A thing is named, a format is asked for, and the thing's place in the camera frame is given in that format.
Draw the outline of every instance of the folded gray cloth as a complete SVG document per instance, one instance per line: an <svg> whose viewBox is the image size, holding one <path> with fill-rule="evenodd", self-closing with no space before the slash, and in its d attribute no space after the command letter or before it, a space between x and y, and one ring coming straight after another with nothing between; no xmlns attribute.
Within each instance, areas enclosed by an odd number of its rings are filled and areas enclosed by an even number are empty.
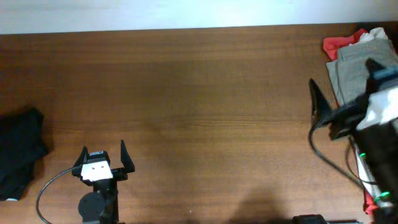
<svg viewBox="0 0 398 224"><path fill-rule="evenodd" d="M339 105L355 99L366 91L369 72L366 70L365 61L369 58L385 67L398 65L398 55L392 42L381 39L340 48L338 59L326 63Z"/></svg>

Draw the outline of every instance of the white wall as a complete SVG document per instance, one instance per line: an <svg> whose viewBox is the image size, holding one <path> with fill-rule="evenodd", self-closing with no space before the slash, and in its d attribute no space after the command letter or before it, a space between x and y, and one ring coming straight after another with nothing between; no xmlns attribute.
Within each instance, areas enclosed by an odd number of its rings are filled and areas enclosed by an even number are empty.
<svg viewBox="0 0 398 224"><path fill-rule="evenodd" d="M0 0L0 34L398 21L398 0Z"/></svg>

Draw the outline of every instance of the wooden table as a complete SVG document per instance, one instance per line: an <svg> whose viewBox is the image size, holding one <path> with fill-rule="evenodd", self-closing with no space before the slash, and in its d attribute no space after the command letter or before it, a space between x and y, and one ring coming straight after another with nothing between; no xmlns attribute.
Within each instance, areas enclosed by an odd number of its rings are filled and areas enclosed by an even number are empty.
<svg viewBox="0 0 398 224"><path fill-rule="evenodd" d="M41 187L84 145L119 167L124 139L136 172L119 183L126 223L252 223L321 213L358 218L363 193L309 149L314 78L333 101L322 51L354 24L0 36L0 113L45 115L51 153L0 223L41 223ZM318 146L343 166L347 142ZM40 202L54 223L79 223L91 191L67 175Z"/></svg>

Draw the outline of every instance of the cable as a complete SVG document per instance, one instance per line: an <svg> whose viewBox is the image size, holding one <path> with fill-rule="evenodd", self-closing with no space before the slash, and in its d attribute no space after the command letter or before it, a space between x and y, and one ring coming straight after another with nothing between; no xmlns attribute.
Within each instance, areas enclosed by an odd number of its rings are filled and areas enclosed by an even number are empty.
<svg viewBox="0 0 398 224"><path fill-rule="evenodd" d="M36 199L36 212L37 212L37 215L40 217L40 219L41 219L44 223L46 223L46 224L51 224L48 220L46 220L46 219L43 217L43 215L40 213L40 209L39 209L40 197L42 196L44 190L45 190L53 181L57 180L57 179L58 179L59 177L61 177L63 174L66 174L66 173L68 173L68 172L70 172L70 171L72 171L73 169L76 169L76 168L78 168L78 167L69 168L69 169L67 169L67 170L65 170L65 171L63 171L63 172L61 172L60 174L56 175L56 176L53 177L50 181L48 181L48 182L44 185L44 187L42 188L42 190L39 192L39 195L37 196L37 199Z"/></svg>
<svg viewBox="0 0 398 224"><path fill-rule="evenodd" d="M349 172L350 172L355 178L357 178L358 180L360 180L361 182L364 182L364 183L366 183L366 184L371 184L371 185L377 185L377 182L375 182L375 181L363 180L363 179L361 179L360 177L358 177L358 176L354 173L354 171L353 171L352 168L351 168L351 165L349 164L349 150L351 149L351 146L352 146L352 144L346 148L346 153L345 153L345 154L346 154L346 155L345 155L345 161L346 161L346 165L347 165L347 168L348 168Z"/></svg>
<svg viewBox="0 0 398 224"><path fill-rule="evenodd" d="M358 179L355 179L354 177L352 177L349 173L347 173L346 171L344 171L342 168L340 168L338 165L336 165L334 162L332 162L331 160L329 160L328 158L326 158L322 152L320 152L317 147L314 145L313 143L313 133L315 132L315 130L320 127L320 124L323 124L323 120L319 120L314 126L311 127L310 132L308 134L308 141L310 143L311 149L312 151L315 153L315 155L317 155L321 160L323 160L324 162L326 162L329 166L331 166L332 168L334 168L335 170L337 170L341 175L345 176L346 178L348 178L350 181L352 181L354 184L356 184L359 188L365 190L364 185L362 184L362 182Z"/></svg>

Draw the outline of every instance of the folded black cloth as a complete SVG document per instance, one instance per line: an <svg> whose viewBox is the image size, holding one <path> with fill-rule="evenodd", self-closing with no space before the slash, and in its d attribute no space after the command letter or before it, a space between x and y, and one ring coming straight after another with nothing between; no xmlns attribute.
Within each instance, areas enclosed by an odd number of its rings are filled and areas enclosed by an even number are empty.
<svg viewBox="0 0 398 224"><path fill-rule="evenodd" d="M0 118L0 200L21 199L34 162L49 153L40 137L43 119L37 109Z"/></svg>

